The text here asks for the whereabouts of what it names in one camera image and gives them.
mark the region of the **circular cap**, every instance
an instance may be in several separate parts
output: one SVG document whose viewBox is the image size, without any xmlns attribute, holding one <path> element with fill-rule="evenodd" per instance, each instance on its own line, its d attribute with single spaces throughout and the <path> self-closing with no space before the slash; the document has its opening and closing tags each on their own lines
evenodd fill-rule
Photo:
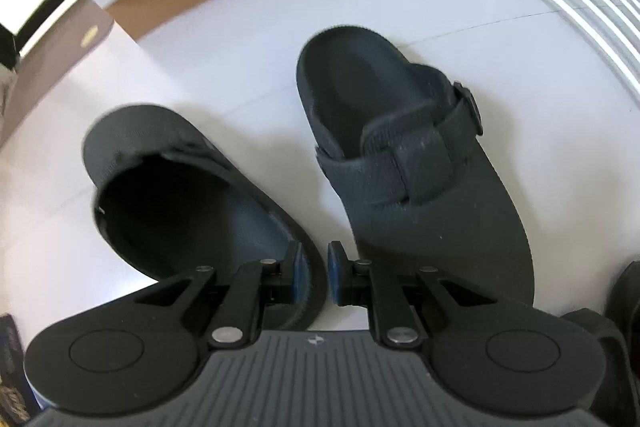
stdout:
<svg viewBox="0 0 640 427">
<path fill-rule="evenodd" d="M 136 363 L 145 344 L 129 331 L 98 330 L 78 338 L 69 349 L 74 363 L 94 373 L 120 371 Z"/>
<path fill-rule="evenodd" d="M 211 333 L 211 338 L 221 344 L 231 344 L 242 339 L 242 335 L 244 335 L 244 333 L 242 333 L 242 330 L 226 326 L 224 328 L 213 330 L 213 333 Z"/>
<path fill-rule="evenodd" d="M 394 344 L 410 344 L 418 339 L 418 332 L 412 328 L 391 328 L 386 337 Z"/>
<path fill-rule="evenodd" d="M 537 373 L 560 358 L 556 342 L 538 331 L 511 330 L 498 333 L 486 343 L 489 358 L 505 369 Z"/>
</svg>

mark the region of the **ribbed gray panel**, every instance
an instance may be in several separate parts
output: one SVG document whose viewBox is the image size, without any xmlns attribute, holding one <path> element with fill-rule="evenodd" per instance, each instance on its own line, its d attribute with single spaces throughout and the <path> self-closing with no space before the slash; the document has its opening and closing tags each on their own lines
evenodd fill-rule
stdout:
<svg viewBox="0 0 640 427">
<path fill-rule="evenodd" d="M 33 427 L 603 427 L 584 411 L 517 421 L 479 412 L 443 390 L 415 353 L 369 331 L 265 331 L 219 351 L 180 396 L 119 419 L 50 409 Z"/>
</svg>

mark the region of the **black slipper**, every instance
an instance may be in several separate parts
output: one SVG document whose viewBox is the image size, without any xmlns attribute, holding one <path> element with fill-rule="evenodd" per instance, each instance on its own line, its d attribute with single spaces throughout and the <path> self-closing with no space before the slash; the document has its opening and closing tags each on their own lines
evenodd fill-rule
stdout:
<svg viewBox="0 0 640 427">
<path fill-rule="evenodd" d="M 633 261 L 618 277 L 604 314 L 625 336 L 631 368 L 640 377 L 640 261 Z"/>
<path fill-rule="evenodd" d="M 589 331 L 600 343 L 607 359 L 605 376 L 590 411 L 611 427 L 640 425 L 636 379 L 620 330 L 613 321 L 588 309 L 567 313 L 562 318 Z"/>
<path fill-rule="evenodd" d="M 183 117 L 157 105 L 119 108 L 92 126 L 82 156 L 98 229 L 131 266 L 156 280 L 202 265 L 226 277 L 300 242 L 302 298 L 268 307 L 264 327 L 304 329 L 318 315 L 326 274 L 311 239 Z"/>
<path fill-rule="evenodd" d="M 482 128 L 468 89 L 354 26 L 313 37 L 297 78 L 318 162 L 361 257 L 399 271 L 437 266 L 533 302 L 527 236 L 476 141 Z"/>
</svg>

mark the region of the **strap buckle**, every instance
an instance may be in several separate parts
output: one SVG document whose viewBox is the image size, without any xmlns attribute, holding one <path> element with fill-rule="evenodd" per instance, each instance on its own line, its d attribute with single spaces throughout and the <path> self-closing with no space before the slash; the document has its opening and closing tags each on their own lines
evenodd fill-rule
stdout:
<svg viewBox="0 0 640 427">
<path fill-rule="evenodd" d="M 462 98 L 466 107 L 468 107 L 469 111 L 471 111 L 471 117 L 474 119 L 476 124 L 476 134 L 478 136 L 482 136 L 484 130 L 482 129 L 482 120 L 480 118 L 480 110 L 478 109 L 478 104 L 476 103 L 476 99 L 474 98 L 471 91 L 468 87 L 463 86 L 460 82 L 453 83 L 453 89 L 456 91 L 456 94 Z"/>
</svg>

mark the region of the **white tile floor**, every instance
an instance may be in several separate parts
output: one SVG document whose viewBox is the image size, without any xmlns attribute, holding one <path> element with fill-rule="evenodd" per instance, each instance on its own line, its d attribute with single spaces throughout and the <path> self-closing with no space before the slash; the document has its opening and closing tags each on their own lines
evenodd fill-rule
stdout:
<svg viewBox="0 0 640 427">
<path fill-rule="evenodd" d="M 482 145 L 529 235 L 536 305 L 600 310 L 614 277 L 640 258 L 640 108 L 555 10 L 543 0 L 209 0 L 141 47 L 114 29 L 0 153 L 0 303 L 28 341 L 149 282 L 94 230 L 80 158 L 90 122 L 123 103 L 178 110 L 322 251 L 340 239 L 355 257 L 295 87 L 303 43 L 355 23 L 472 88 Z M 365 327 L 366 316 L 328 308 L 316 325 Z"/>
</svg>

